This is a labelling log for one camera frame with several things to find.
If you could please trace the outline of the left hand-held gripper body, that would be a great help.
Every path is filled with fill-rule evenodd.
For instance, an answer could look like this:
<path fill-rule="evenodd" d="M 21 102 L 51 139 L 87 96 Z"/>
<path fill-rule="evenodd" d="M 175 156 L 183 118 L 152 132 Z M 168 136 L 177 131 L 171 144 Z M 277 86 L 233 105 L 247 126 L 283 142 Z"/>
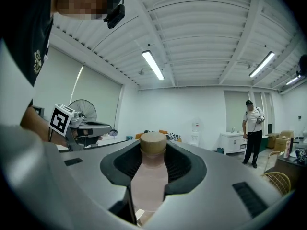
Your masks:
<path fill-rule="evenodd" d="M 61 103 L 55 104 L 49 122 L 49 142 L 53 133 L 65 138 L 69 151 L 84 150 L 85 139 L 74 137 L 73 132 L 82 127 L 84 116 Z"/>

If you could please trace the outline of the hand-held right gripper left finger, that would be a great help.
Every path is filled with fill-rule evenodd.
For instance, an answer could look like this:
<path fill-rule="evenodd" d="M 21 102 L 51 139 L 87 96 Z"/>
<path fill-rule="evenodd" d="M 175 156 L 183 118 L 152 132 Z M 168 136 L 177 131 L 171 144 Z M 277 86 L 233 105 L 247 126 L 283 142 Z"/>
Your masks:
<path fill-rule="evenodd" d="M 77 185 L 55 144 L 19 126 L 0 129 L 0 173 L 22 212 L 26 229 L 134 230 L 136 226 L 94 202 Z"/>

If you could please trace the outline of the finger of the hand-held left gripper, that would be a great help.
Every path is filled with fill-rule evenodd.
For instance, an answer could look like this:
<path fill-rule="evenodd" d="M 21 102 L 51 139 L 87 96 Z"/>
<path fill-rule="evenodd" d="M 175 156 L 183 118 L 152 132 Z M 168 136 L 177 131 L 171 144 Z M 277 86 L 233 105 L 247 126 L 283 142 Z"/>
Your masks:
<path fill-rule="evenodd" d="M 77 128 L 77 143 L 83 144 L 84 146 L 95 144 L 99 140 L 99 137 L 108 134 L 111 128 L 110 125 L 100 122 L 81 122 Z"/>

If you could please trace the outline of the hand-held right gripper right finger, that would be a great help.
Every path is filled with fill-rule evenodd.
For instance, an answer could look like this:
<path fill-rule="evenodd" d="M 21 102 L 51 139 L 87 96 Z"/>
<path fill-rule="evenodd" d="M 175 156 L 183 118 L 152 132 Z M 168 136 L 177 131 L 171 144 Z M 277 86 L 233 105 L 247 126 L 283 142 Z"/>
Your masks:
<path fill-rule="evenodd" d="M 188 194 L 168 195 L 144 225 L 146 230 L 263 230 L 293 196 L 278 190 L 238 160 L 182 142 L 179 147 L 201 157 L 207 167 L 203 181 Z M 233 185 L 247 183 L 267 208 L 253 217 Z"/>

